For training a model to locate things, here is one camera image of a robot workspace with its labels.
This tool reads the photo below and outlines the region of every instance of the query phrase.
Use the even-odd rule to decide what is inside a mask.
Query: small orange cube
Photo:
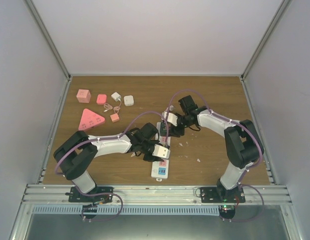
[[[119,121],[119,116],[118,113],[112,114],[110,115],[111,121],[114,122],[118,122]]]

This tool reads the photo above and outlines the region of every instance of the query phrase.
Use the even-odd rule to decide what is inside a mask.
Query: metal frame
[[[28,185],[10,239],[25,239],[32,214],[78,214],[82,205],[68,202],[68,196],[65,195],[70,192],[71,187],[73,185]],[[114,193],[119,194],[123,199],[125,214],[218,215],[216,210],[220,203],[201,203],[200,198],[196,196],[195,191],[203,186],[113,185],[113,187]],[[294,238],[298,236],[298,228],[294,225],[295,221],[290,211],[292,203],[286,186],[259,185],[255,187],[261,192],[265,205],[282,207],[291,240],[299,239]],[[243,189],[246,203],[242,205],[259,206],[262,204],[259,195],[253,189],[247,187]],[[98,214],[115,213],[119,205],[118,200],[101,205]]]
[[[28,185],[22,204],[68,204],[73,185]],[[125,205],[157,205],[157,206],[219,206],[221,203],[201,203],[195,191],[201,186],[194,185],[112,185],[114,193],[121,196]],[[255,186],[262,194],[265,205],[291,205],[290,196],[286,186],[265,185]],[[244,187],[246,203],[243,205],[261,205],[257,192]],[[114,200],[108,205],[119,205],[120,201]]]
[[[260,128],[260,126],[258,124],[258,120],[257,120],[257,116],[256,116],[256,111],[255,111],[254,106],[253,106],[253,104],[251,102],[249,90],[248,90],[248,88],[246,86],[246,83],[243,80],[243,78],[240,77],[239,79],[240,79],[240,82],[241,82],[241,84],[243,86],[243,90],[244,90],[244,93],[245,93],[245,96],[246,96],[246,99],[247,99],[247,104],[248,104],[248,107],[249,107],[249,111],[251,113],[251,117],[253,118],[253,122],[254,122],[254,125],[255,125],[255,128],[256,128],[256,131],[257,131],[257,133],[258,133],[258,135],[260,137],[260,140],[261,140],[262,144],[265,146],[263,158],[264,158],[264,161],[265,161],[265,164],[266,164],[266,170],[267,170],[269,182],[271,184],[276,184],[276,171],[275,171],[275,169],[273,167],[270,155],[268,153],[268,150],[267,150],[268,148],[267,148],[267,145],[265,144],[263,133],[262,133],[261,128]]]
[[[245,68],[245,70],[241,76],[244,80],[247,77],[251,67],[254,65],[254,62],[258,58],[261,50],[264,48],[264,46],[265,46],[267,40],[269,39],[270,35],[272,34],[273,30],[275,29],[275,27],[279,23],[279,20],[281,19],[282,15],[284,14],[284,12],[287,9],[290,2],[291,2],[291,0],[282,0],[282,2],[280,3],[274,17],[272,18],[270,24],[268,25],[268,27],[266,29],[266,32],[264,33],[263,37],[261,38],[255,52],[253,53],[253,56],[249,60],[248,65],[246,66],[246,68]]]
[[[56,112],[55,117],[54,117],[53,125],[50,129],[50,132],[49,132],[49,137],[48,137],[48,142],[47,142],[47,151],[45,153],[42,169],[41,169],[41,172],[39,174],[38,181],[37,181],[38,184],[42,183],[42,181],[44,180],[44,175],[46,172],[46,166],[47,166],[49,156],[50,156],[50,152],[51,152],[51,146],[52,146],[53,141],[55,139],[55,135],[57,132],[57,128],[59,125],[59,121],[60,121],[62,111],[64,109],[64,105],[65,105],[65,101],[67,98],[67,93],[68,93],[68,90],[70,87],[71,80],[72,80],[72,77],[68,81],[66,81],[66,84],[64,86],[64,90],[63,90],[61,97],[60,97],[60,101],[58,104],[57,112]]]
[[[52,38],[50,37],[48,30],[46,29],[46,26],[45,26],[43,20],[41,19],[40,14],[38,13],[36,6],[34,5],[32,0],[24,0],[24,2],[26,3],[26,6],[28,7],[30,13],[34,17],[35,22],[37,23],[37,25],[38,25],[39,29],[41,30],[45,40],[47,41],[48,46],[50,47],[50,49],[53,52],[56,60],[58,61],[60,68],[64,72],[64,75],[66,76],[67,79],[70,79],[70,73],[68,72],[66,65],[64,64],[64,61],[60,57],[60,54],[59,54]]]

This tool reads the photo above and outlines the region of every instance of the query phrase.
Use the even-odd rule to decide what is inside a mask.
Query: pink block
[[[77,99],[80,103],[88,104],[91,98],[89,90],[79,89],[77,93]]]
[[[81,116],[78,130],[87,131],[105,123],[105,118],[85,108]]]
[[[118,122],[119,121],[119,116],[118,113],[112,114],[110,115],[111,121],[114,122]]]
[[[99,105],[105,104],[106,100],[107,100],[107,95],[105,95],[105,94],[99,94],[97,96],[97,104],[99,104]]]

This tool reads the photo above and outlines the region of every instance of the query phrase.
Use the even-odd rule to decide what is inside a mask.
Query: pink cube
[[[88,104],[91,98],[89,90],[79,89],[77,93],[77,99],[80,103]]]
[[[106,103],[107,100],[107,95],[105,94],[99,94],[97,96],[97,104],[99,105],[104,105]]]
[[[118,113],[112,114],[110,115],[111,121],[114,122],[118,122],[119,121],[119,116]]]

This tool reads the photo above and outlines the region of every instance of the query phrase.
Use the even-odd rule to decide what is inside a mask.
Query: wall
[[[34,0],[71,74],[240,75],[281,0]]]
[[[0,240],[35,183],[65,77],[22,0],[0,0]]]
[[[310,0],[293,0],[246,79],[277,179],[310,240]]]

